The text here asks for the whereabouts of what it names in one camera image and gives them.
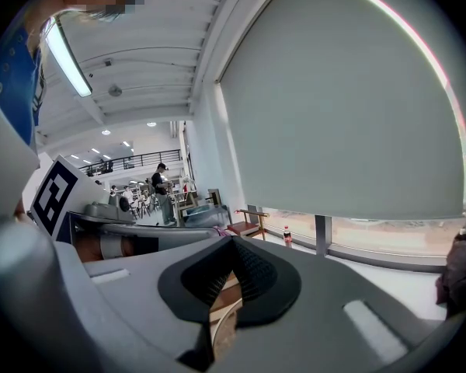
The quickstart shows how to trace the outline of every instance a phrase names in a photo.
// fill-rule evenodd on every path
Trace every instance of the roller blind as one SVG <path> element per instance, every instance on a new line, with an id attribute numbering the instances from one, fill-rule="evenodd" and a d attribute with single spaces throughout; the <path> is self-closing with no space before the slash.
<path id="1" fill-rule="evenodd" d="M 246 203 L 349 218 L 461 215 L 447 94 L 367 0 L 272 0 L 221 88 Z"/>

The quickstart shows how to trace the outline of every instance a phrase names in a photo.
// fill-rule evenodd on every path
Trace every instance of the ceiling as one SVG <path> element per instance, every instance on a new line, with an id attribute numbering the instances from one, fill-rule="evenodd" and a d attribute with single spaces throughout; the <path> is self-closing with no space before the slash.
<path id="1" fill-rule="evenodd" d="M 79 98 L 54 57 L 46 57 L 39 152 L 89 138 L 103 128 L 189 119 L 196 67 L 220 2 L 144 0 L 111 23 L 79 13 L 63 15 L 61 24 L 92 95 Z M 112 85 L 122 95 L 110 96 Z"/>
<path id="2" fill-rule="evenodd" d="M 57 148 L 51 148 L 48 151 L 48 155 L 52 159 L 55 159 L 58 155 L 77 155 L 78 153 L 83 153 L 91 150 L 91 148 L 95 148 L 103 152 L 103 155 L 113 157 L 110 153 L 114 155 L 117 153 L 117 151 L 113 152 L 114 145 L 121 146 L 123 141 L 133 145 L 132 141 L 136 138 L 153 136 L 156 134 L 170 137 L 171 128 L 169 122 L 159 122 L 155 127 L 149 127 L 146 123 L 139 123 L 126 127 L 113 128 L 109 135 L 103 135 L 102 131 L 97 130 L 96 133 L 90 134 L 87 137 L 79 137 L 69 142 L 66 141 Z M 122 145 L 122 148 L 127 149 L 130 154 L 130 148 L 125 145 Z"/>
<path id="3" fill-rule="evenodd" d="M 111 159 L 119 159 L 125 158 L 127 156 L 133 156 L 134 153 L 131 151 L 131 149 L 133 148 L 133 142 L 128 140 L 127 143 L 130 145 L 129 147 L 127 147 L 122 142 L 118 144 L 108 144 L 103 146 L 95 145 L 94 149 L 96 149 L 100 153 L 94 152 L 91 148 L 85 148 L 77 152 L 73 152 L 70 155 L 66 155 L 65 158 L 70 163 L 72 163 L 73 166 L 83 167 L 89 164 L 87 162 L 83 162 L 84 160 L 90 163 L 97 163 L 100 161 L 100 159 L 104 161 L 109 160 L 105 158 L 104 155 L 109 156 Z"/>

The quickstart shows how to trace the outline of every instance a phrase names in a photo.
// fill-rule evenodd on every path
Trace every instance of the black shirt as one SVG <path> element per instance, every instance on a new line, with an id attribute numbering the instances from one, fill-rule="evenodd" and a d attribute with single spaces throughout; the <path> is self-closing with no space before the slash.
<path id="1" fill-rule="evenodd" d="M 161 195 L 166 195 L 165 188 L 157 187 L 157 184 L 162 183 L 161 173 L 155 173 L 152 176 L 152 186 L 155 188 L 155 192 Z"/>

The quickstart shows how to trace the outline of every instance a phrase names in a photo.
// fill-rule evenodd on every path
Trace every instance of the railing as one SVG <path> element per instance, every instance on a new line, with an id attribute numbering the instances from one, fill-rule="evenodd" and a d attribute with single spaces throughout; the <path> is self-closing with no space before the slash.
<path id="1" fill-rule="evenodd" d="M 144 155 L 128 156 L 126 158 L 104 160 L 103 162 L 93 163 L 88 166 L 80 167 L 79 169 L 88 177 L 93 177 L 143 166 L 154 166 L 154 169 L 156 169 L 159 163 L 167 164 L 181 162 L 181 160 L 181 151 L 179 149 L 174 149 L 172 151 L 146 153 Z"/>

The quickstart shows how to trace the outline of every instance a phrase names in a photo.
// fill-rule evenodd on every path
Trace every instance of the floor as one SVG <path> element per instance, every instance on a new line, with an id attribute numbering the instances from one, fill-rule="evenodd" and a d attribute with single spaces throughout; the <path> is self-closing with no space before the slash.
<path id="1" fill-rule="evenodd" d="M 160 210 L 153 211 L 150 217 L 145 214 L 143 218 L 139 218 L 136 223 L 138 225 L 162 225 L 162 212 Z"/>
<path id="2" fill-rule="evenodd" d="M 284 246 L 282 239 L 266 234 L 268 242 Z M 293 249 L 305 253 L 316 254 L 315 250 L 293 244 Z M 339 261 L 355 270 L 358 274 L 386 291 L 409 308 L 418 318 L 441 321 L 445 319 L 446 309 L 436 305 L 435 280 L 439 274 L 426 274 L 403 270 L 390 270 L 388 268 L 373 267 L 371 265 L 354 263 L 353 261 L 327 257 Z"/>

